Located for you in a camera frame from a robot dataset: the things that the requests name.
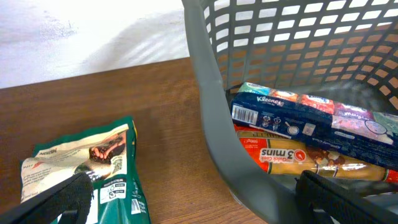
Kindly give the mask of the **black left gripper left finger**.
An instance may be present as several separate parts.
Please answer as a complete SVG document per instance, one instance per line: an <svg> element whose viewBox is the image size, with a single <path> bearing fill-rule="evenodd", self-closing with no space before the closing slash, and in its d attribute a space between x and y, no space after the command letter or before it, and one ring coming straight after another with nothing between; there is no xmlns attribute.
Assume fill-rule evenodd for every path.
<svg viewBox="0 0 398 224"><path fill-rule="evenodd" d="M85 223L92 193L89 176L75 174L2 214L1 223L52 223L58 217L60 223Z"/></svg>

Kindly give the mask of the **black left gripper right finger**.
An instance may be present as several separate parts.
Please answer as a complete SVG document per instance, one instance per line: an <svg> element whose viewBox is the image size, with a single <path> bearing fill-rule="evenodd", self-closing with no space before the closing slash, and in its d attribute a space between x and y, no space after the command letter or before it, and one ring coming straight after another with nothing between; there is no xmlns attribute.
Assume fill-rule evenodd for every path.
<svg viewBox="0 0 398 224"><path fill-rule="evenodd" d="M298 208L307 223L397 223L397 214L305 170L295 187Z"/></svg>

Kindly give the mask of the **grey plastic basket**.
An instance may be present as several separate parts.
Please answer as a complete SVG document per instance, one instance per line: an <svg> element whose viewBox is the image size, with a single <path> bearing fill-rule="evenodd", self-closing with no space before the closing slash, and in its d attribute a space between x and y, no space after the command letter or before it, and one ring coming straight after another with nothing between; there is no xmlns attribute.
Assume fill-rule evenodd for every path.
<svg viewBox="0 0 398 224"><path fill-rule="evenodd" d="M208 151L232 196L267 223L307 223L299 175L265 173L231 117L243 83L397 116L397 0L184 1ZM324 177L397 214L397 182Z"/></svg>

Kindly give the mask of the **blue Kleenex tissue pack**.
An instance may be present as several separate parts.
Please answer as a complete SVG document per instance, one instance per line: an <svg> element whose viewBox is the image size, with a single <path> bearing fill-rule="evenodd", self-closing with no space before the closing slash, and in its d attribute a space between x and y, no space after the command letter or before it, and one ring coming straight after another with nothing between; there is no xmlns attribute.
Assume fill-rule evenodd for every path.
<svg viewBox="0 0 398 224"><path fill-rule="evenodd" d="M397 169L397 116L254 83L231 100L235 123Z"/></svg>

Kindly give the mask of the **orange spaghetti packet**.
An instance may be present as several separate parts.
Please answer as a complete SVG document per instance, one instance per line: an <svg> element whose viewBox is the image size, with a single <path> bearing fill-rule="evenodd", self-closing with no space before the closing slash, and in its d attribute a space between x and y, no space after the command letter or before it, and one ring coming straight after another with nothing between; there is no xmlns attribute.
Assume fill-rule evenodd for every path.
<svg viewBox="0 0 398 224"><path fill-rule="evenodd" d="M310 170L322 177L396 183L397 172L337 152L259 129L234 125L237 137L254 162L267 174L299 175Z"/></svg>

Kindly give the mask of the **green coffee bag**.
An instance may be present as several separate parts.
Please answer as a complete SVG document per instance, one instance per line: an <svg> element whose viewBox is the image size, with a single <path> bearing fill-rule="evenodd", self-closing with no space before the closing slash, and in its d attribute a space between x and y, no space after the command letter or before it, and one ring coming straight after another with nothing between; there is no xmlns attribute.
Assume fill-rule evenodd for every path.
<svg viewBox="0 0 398 224"><path fill-rule="evenodd" d="M85 173L93 185L87 223L150 223L136 171L133 118L68 134L34 146L20 163L21 202Z"/></svg>

